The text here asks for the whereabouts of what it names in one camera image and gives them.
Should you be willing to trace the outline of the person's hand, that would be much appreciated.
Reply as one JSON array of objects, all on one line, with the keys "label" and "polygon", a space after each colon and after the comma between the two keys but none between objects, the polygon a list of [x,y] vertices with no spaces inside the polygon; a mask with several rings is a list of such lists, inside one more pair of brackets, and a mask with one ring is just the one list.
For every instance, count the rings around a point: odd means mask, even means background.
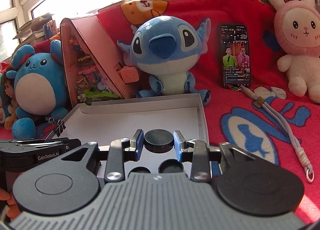
[{"label": "person's hand", "polygon": [[12,193],[9,194],[7,191],[1,189],[0,190],[1,201],[6,203],[5,206],[5,214],[12,221],[20,214],[20,210],[16,204],[16,201],[13,198]]}]

